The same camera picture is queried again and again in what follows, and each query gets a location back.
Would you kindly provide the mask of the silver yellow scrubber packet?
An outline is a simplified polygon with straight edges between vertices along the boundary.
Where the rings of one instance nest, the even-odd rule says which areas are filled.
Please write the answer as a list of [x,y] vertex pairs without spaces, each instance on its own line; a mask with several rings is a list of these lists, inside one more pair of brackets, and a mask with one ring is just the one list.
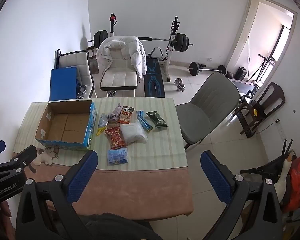
[[104,132],[107,128],[107,125],[108,125],[108,115],[106,113],[102,113],[98,121],[96,136],[99,136],[102,132]]

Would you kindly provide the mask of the light blue tissue packet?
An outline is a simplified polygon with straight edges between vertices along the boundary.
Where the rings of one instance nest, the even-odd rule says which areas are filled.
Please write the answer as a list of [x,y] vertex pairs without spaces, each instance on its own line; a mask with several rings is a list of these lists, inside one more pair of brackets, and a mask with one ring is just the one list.
[[115,150],[109,150],[107,153],[107,159],[109,165],[120,165],[128,163],[127,148],[123,147]]

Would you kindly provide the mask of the red snack packet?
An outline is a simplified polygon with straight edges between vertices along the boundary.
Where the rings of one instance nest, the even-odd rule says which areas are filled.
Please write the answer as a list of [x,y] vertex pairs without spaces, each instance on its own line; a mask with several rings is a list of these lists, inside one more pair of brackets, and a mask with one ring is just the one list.
[[110,149],[117,150],[126,147],[126,143],[121,136],[121,129],[119,126],[105,130],[106,135],[110,138]]

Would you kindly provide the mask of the purple fuzzy sock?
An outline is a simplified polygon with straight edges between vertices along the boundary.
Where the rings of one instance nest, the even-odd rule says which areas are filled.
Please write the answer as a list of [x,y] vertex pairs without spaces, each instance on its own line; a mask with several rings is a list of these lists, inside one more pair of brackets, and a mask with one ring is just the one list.
[[115,109],[108,114],[107,119],[109,122],[117,122],[122,111],[121,103],[118,103]]

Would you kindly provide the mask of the panda orange snack packet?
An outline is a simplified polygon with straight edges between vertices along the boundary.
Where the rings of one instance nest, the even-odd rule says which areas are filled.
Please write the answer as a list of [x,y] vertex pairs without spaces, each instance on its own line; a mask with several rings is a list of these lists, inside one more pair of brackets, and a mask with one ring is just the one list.
[[117,122],[119,124],[129,124],[131,120],[132,113],[134,112],[134,108],[130,106],[123,106]]

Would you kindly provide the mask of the white soft packet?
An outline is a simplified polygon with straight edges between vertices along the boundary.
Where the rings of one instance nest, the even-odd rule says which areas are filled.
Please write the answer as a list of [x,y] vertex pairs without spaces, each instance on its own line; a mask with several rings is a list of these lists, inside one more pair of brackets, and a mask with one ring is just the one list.
[[148,141],[145,130],[139,123],[139,121],[130,124],[120,125],[121,133],[126,144],[132,144],[134,142],[146,143]]

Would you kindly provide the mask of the blue slim packet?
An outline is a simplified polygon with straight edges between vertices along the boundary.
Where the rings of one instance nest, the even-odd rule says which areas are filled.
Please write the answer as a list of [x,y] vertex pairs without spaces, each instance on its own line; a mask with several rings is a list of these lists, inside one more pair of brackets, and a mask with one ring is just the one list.
[[137,119],[139,121],[139,123],[141,124],[141,126],[143,127],[143,129],[149,133],[152,131],[153,127],[148,123],[148,121],[144,118],[144,111],[136,111],[136,116]]

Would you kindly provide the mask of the green snack packet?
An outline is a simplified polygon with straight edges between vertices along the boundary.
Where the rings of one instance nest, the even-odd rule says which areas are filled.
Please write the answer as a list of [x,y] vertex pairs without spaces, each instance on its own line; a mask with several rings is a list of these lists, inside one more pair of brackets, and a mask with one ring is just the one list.
[[146,114],[154,122],[155,127],[157,128],[168,127],[166,121],[159,115],[157,111],[147,112]]

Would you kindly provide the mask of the white plush goose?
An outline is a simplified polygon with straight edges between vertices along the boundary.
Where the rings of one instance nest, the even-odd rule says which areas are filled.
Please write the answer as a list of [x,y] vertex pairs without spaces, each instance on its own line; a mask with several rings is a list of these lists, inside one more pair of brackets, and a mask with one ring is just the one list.
[[279,203],[282,202],[283,197],[285,195],[286,186],[287,186],[286,178],[287,178],[287,175],[288,175],[289,170],[291,168],[292,160],[295,157],[296,157],[295,151],[290,150],[288,158],[283,162],[283,168],[282,168],[280,177],[279,177],[277,183],[274,184],[275,191],[276,191]]

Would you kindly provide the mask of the open cardboard box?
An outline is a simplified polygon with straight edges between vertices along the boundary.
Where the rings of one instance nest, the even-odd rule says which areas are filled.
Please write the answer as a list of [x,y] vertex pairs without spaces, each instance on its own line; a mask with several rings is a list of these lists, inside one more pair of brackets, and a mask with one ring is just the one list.
[[88,150],[91,146],[97,110],[93,100],[48,102],[35,139],[45,147]]

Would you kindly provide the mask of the grey office chair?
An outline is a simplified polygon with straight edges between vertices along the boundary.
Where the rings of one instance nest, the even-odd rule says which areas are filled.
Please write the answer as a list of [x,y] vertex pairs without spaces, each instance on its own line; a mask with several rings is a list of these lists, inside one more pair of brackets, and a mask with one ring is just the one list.
[[202,142],[239,102],[237,87],[223,74],[211,74],[188,102],[176,106],[184,148]]

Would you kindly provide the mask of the white padded chair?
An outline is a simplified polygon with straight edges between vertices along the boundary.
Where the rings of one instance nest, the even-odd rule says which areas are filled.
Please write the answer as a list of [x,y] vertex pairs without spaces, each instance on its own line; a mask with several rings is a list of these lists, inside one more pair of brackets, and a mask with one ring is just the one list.
[[109,49],[110,59],[102,72],[100,89],[107,93],[107,97],[115,96],[117,91],[135,90],[138,87],[138,73],[132,65],[129,55],[124,55],[122,49]]

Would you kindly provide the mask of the chrome dumbbell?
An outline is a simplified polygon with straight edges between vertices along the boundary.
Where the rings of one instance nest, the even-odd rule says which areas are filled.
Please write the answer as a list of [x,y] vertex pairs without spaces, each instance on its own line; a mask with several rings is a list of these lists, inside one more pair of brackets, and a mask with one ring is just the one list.
[[176,78],[174,81],[174,84],[177,87],[177,91],[184,92],[186,89],[185,84],[183,83],[183,80],[181,78]]

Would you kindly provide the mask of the black blue bench pad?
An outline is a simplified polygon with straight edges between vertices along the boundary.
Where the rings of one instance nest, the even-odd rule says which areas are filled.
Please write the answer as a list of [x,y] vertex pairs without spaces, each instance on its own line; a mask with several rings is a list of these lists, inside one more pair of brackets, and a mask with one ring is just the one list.
[[143,77],[145,97],[164,98],[165,89],[159,61],[154,57],[146,57],[147,73]]

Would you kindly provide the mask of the weight bench rack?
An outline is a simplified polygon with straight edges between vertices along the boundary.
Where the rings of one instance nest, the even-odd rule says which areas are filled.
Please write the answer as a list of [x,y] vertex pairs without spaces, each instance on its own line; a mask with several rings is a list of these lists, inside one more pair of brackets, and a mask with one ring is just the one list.
[[169,39],[138,36],[138,39],[140,41],[165,41],[165,42],[168,42],[165,57],[162,60],[162,62],[164,64],[163,65],[163,70],[164,70],[164,74],[165,74],[167,82],[171,82],[171,77],[170,77],[170,74],[169,74],[168,70],[169,70],[169,66],[170,66],[172,53],[174,51],[174,44],[176,43],[176,38],[175,37],[176,37],[176,34],[177,34],[177,30],[179,28],[179,24],[180,24],[180,22],[178,22],[178,17],[175,16],[175,18],[174,18],[174,20],[172,21],[172,24],[171,24],[171,31],[170,31],[170,38]]

